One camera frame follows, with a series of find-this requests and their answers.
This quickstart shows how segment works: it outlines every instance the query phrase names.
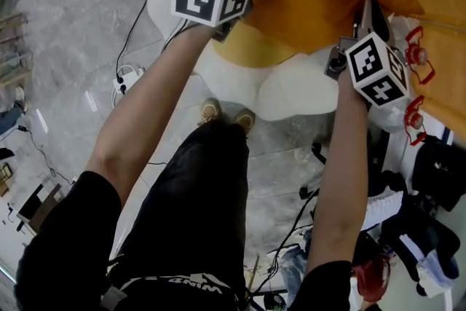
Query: forearm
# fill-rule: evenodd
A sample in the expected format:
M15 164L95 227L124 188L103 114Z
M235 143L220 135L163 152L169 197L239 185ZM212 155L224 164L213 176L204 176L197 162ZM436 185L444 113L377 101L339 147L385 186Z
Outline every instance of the forearm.
M194 66L214 30L177 36L121 99L98 135L87 170L107 178L125 204L154 153Z
M315 212L309 271L330 261L352 261L366 215L367 108L355 97L340 91Z

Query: black shirt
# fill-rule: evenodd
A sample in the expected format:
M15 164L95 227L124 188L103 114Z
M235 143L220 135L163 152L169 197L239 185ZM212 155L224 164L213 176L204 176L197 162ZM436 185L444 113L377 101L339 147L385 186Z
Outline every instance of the black shirt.
M108 288L108 258L121 209L117 192L105 178L83 173L25 249L15 287L20 309L98 310ZM126 298L115 310L237 310L242 303L221 268L219 263L218 271L209 273L128 279ZM292 311L348 310L350 276L351 265L345 261L314 269L304 279Z

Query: white power strip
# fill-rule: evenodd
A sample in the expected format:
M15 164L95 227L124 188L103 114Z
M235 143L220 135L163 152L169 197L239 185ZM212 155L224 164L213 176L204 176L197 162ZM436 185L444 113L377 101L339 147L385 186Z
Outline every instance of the white power strip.
M125 75L121 75L120 78L123 79L122 83L118 83L117 79L114 79L114 87L117 93L122 93L123 91L126 93L137 81L141 78L144 74L144 69L139 68L138 70L133 70L130 73Z

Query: marble floor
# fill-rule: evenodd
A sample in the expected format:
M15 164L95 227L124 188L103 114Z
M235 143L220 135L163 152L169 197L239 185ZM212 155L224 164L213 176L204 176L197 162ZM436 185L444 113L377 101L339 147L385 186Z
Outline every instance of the marble floor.
M32 51L32 79L26 82L30 109L23 119L51 166L76 178L111 111L115 61L144 0L7 0L2 14L24 12L25 46ZM149 67L160 53L162 35L145 10L135 27L124 63ZM167 162L196 127L200 104L210 91L191 76L152 162ZM234 115L240 109L224 103ZM258 120L248 145L249 198L246 259L276 248L301 208L299 187L321 172L311 153L315 138L327 138L331 115L297 116L279 122ZM9 139L24 141L19 135ZM25 157L32 157L28 146ZM44 163L30 166L41 172ZM119 221L114 252L129 232L149 187L163 166L148 165L135 185Z

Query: black cable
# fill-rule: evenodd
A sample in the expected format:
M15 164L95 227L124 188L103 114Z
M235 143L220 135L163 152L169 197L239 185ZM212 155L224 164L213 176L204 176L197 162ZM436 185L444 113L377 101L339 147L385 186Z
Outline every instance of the black cable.
M116 78L119 79L119 75L118 75L118 65L119 65L119 59L121 58L121 56L123 55L123 52L126 50L126 47L128 46L128 43L130 42L130 38L131 38L131 34L133 33L133 30L134 30L134 27L136 26L136 23L138 23L138 20L139 20L139 17L142 15L143 11L144 11L144 8L146 8L146 4L147 4L147 1L148 0L145 0L144 1L144 4L141 8L141 10L139 11L138 13L138 16L136 17L134 23L133 23L133 26L131 26L131 29L130 29L130 32L126 38L126 42L125 42L125 45L123 46L123 49L122 51L119 53L118 55L118 58L116 59Z
M184 22L183 22L183 25L181 26L181 28L172 35L172 37L170 39L167 40L167 42L163 45L162 47L162 51L160 53L162 53L163 51L165 51L168 47L168 45L172 42L172 40L174 40L174 38L176 38L178 35L181 34L183 28L186 26L186 24L188 23L188 20L186 19Z
M195 28L196 26L200 26L201 24L200 23L193 23L192 25L189 25L187 27L186 24L188 23L188 20L185 20L183 25L181 26L181 29L178 30L175 35L173 35L170 39L168 39L167 43L164 44L163 48L162 48L162 51L165 51L168 47L168 45L174 40L174 38L176 38L178 35L180 35L181 33L184 33L186 30L189 30L190 28Z
M12 215L12 213L13 213L13 209L11 209L11 210L9 211L9 214L8 214L8 217L7 217L10 223L14 223L14 222L15 222L15 221L13 221L13 220L11 220L11 219L9 218L9 216Z
M11 135L13 132L15 132L16 130L18 130L18 128L14 128L13 130L11 130L11 131L9 132L8 135L6 135L4 138L2 138L2 139L0 140L0 143L1 143L3 140L5 140L6 138L8 138L8 136L10 136L10 135Z
M283 246L285 246L286 244L286 241L288 240L288 238L290 238L290 236L293 234L294 230L296 229L296 226L298 225L298 222L299 222L299 219L301 219L301 216L303 215L303 212L304 212L304 209L306 208L307 204L309 203L309 201L317 194L318 192L318 189L316 189L315 191L313 191L313 193L311 193L311 195L307 198L306 202L304 203L303 207L301 208L301 210L299 211L298 213L298 216L296 217L296 220L294 221L293 223L293 226L291 227L291 230L290 232L286 235L285 239L282 241L282 243L280 244L280 246L278 247L277 249L277 253L275 254L275 257L272 261L272 271L270 271L269 273L269 276L267 276L267 278L262 282L262 284L256 289L256 291L254 291L254 293L252 293L248 299L246 300L246 303L245 303L245 307L244 307L244 310L246 310L246 308L248 307L248 304L249 302L255 297L257 296L258 292L261 291L262 287L264 286L264 284L267 282L267 281L270 281L270 279L272 279L272 277L274 277L277 273L278 273L278 254L280 253L280 251L283 249Z
M42 149L40 149L40 148L36 145L36 143L34 143L34 139L33 139L33 137L32 137L32 132L29 131L28 129L26 129L24 132L25 132L25 133L29 133L29 135L31 135L32 144L33 144L34 147L35 147L38 151L40 151L40 152L42 153L42 155L44 156L45 164L46 164L47 167L49 168L50 174L51 174L54 178L56 178L57 176L60 176L63 180L65 180L69 185L72 186L73 183L71 183L67 178L65 178L63 175L61 175L61 174L60 174L58 171L56 171L54 168L51 168L51 167L50 167L49 162L47 161L47 157L45 156L44 151L43 151Z

